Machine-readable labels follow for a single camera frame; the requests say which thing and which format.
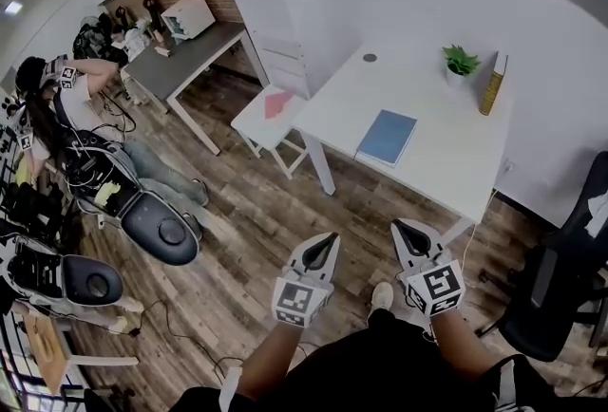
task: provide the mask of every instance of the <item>wooden floor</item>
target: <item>wooden floor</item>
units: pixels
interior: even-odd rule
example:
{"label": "wooden floor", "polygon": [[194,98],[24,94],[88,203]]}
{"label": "wooden floor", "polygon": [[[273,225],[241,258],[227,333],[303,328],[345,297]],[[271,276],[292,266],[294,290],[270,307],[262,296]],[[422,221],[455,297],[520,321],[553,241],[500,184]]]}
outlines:
{"label": "wooden floor", "polygon": [[[304,338],[323,345],[361,329],[374,286],[393,281],[400,271],[390,239],[393,218],[418,219],[439,232],[456,221],[455,215],[432,202],[331,152],[328,161],[337,188],[333,197],[323,193],[309,161],[289,181],[268,153],[255,159],[230,128],[230,120],[258,90],[240,79],[212,72],[184,93],[189,111],[221,149],[218,157],[176,115],[160,116],[151,104],[130,110],[139,138],[185,175],[200,178],[209,187],[211,203],[206,209],[211,231],[194,263],[181,268],[164,266],[135,249],[116,230],[100,232],[94,219],[85,219],[83,254],[100,257],[119,269],[126,292],[145,305],[165,300],[173,332],[196,337],[215,359],[245,358],[266,336],[273,325],[269,308],[275,279],[291,249],[302,240],[331,231],[342,236],[335,295]],[[294,158],[295,153],[285,157]],[[497,199],[491,202],[465,265],[468,292],[462,311],[473,327],[501,315],[505,301],[490,284],[478,281],[480,269],[505,275],[508,268],[519,268],[524,252],[540,232],[511,207]],[[450,246],[459,258],[469,235],[461,235]],[[411,315],[403,294],[396,295],[398,312]],[[129,316],[129,321],[133,327],[138,324],[137,316]],[[86,369],[96,386],[132,387],[137,394],[136,410],[164,411],[186,388],[218,384],[212,363],[197,344],[170,335],[161,305],[145,314],[137,338],[112,336],[85,324],[75,326],[72,338],[80,353],[140,358],[136,367]],[[593,351],[586,345],[588,338],[589,330],[577,326],[555,363],[535,363],[564,395],[601,378],[591,368]],[[513,353],[500,333],[485,341],[498,354]],[[304,351],[299,350],[294,362],[303,357]],[[222,366],[230,363],[226,360]]]}

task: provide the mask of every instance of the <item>white pot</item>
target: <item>white pot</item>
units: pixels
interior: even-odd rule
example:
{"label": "white pot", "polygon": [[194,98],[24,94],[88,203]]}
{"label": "white pot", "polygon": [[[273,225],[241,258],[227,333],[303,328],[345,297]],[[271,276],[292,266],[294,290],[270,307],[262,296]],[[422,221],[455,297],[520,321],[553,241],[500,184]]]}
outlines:
{"label": "white pot", "polygon": [[463,85],[463,81],[465,77],[461,74],[456,74],[449,67],[446,66],[446,78],[447,84],[449,84],[452,88],[460,88]]}

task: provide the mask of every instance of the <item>green plant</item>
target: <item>green plant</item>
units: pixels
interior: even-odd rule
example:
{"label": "green plant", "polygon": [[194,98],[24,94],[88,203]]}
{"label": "green plant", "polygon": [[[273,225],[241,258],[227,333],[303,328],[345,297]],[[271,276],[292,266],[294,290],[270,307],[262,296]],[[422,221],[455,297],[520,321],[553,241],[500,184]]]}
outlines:
{"label": "green plant", "polygon": [[443,50],[446,55],[447,67],[461,76],[468,76],[475,72],[477,66],[481,64],[477,56],[469,56],[462,46],[452,45],[452,47],[444,47]]}

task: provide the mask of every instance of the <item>white shirt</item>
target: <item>white shirt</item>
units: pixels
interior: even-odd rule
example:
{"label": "white shirt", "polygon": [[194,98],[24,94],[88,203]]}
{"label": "white shirt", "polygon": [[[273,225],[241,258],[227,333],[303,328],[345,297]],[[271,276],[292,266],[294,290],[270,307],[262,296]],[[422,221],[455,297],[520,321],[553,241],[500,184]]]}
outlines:
{"label": "white shirt", "polygon": [[[73,88],[61,90],[61,103],[64,106],[67,118],[76,130],[93,130],[104,124],[93,110],[90,100],[88,78],[85,74],[76,79]],[[50,104],[50,108],[54,109],[53,103]],[[100,128],[95,130],[95,133],[108,140],[122,140],[121,133],[112,127]],[[31,154],[38,160],[47,160],[50,157],[47,148],[35,137],[31,146]]]}

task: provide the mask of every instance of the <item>stool leg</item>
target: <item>stool leg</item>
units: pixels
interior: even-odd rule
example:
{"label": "stool leg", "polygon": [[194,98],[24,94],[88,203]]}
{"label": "stool leg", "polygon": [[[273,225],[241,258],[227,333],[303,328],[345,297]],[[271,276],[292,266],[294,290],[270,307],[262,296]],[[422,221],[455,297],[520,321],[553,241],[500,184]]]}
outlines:
{"label": "stool leg", "polygon": [[294,177],[292,176],[292,173],[289,172],[289,168],[285,165],[285,162],[283,161],[281,156],[278,154],[276,149],[271,150],[270,153],[275,158],[276,163],[278,164],[278,167],[280,167],[281,171],[283,171],[285,176],[287,176],[287,179],[293,179]]}
{"label": "stool leg", "polygon": [[249,137],[247,137],[242,132],[238,132],[238,134],[243,138],[243,140],[245,140],[245,143],[247,144],[247,146],[251,149],[251,151],[254,153],[254,155],[259,159],[260,158],[259,150],[256,149],[256,147],[251,142],[251,140],[249,139]]}

